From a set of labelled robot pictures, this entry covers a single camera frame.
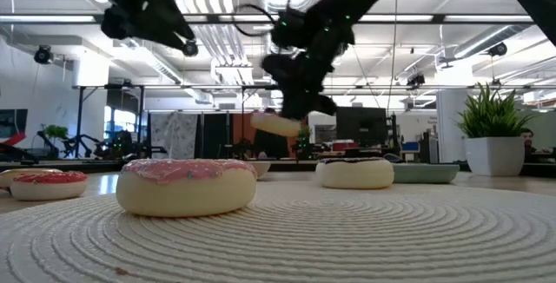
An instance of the white mat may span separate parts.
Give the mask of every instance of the white mat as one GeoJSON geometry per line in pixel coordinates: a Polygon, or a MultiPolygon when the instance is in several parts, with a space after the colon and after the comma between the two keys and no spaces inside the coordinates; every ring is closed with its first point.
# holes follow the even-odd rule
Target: white mat
{"type": "Polygon", "coordinates": [[[113,196],[0,215],[7,282],[556,282],[556,198],[265,182],[245,210],[125,214],[113,196]]]}

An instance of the green plate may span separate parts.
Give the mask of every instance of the green plate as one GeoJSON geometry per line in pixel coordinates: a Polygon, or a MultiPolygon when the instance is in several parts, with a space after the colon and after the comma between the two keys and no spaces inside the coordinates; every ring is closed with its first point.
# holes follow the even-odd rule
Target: green plate
{"type": "Polygon", "coordinates": [[[460,171],[458,165],[393,164],[394,183],[450,183],[460,171]]]}

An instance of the pink frosting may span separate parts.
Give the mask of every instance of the pink frosting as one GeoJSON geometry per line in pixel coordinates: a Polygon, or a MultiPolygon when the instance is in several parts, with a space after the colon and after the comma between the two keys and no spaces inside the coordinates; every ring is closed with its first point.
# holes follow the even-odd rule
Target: pink frosting
{"type": "Polygon", "coordinates": [[[42,184],[61,184],[75,183],[87,180],[87,175],[77,171],[63,172],[44,172],[36,174],[22,174],[14,179],[14,182],[23,183],[42,183],[42,184]]]}
{"type": "Polygon", "coordinates": [[[183,179],[215,179],[228,169],[248,170],[257,177],[251,164],[237,160],[135,160],[123,166],[122,173],[139,174],[146,180],[164,184],[183,179]]]}

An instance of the computer monitor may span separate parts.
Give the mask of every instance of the computer monitor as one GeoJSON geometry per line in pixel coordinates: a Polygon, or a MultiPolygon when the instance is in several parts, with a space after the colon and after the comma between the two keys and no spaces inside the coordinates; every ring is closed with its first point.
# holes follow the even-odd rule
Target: computer monitor
{"type": "Polygon", "coordinates": [[[388,137],[385,109],[339,107],[336,138],[354,140],[362,147],[383,144],[388,137]]]}

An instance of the white pot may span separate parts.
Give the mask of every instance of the white pot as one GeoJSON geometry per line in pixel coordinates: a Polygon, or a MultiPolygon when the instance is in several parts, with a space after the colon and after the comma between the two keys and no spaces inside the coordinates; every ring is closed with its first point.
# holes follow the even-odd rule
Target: white pot
{"type": "Polygon", "coordinates": [[[523,139],[520,136],[466,139],[466,157],[474,174],[520,175],[525,160],[523,139]]]}

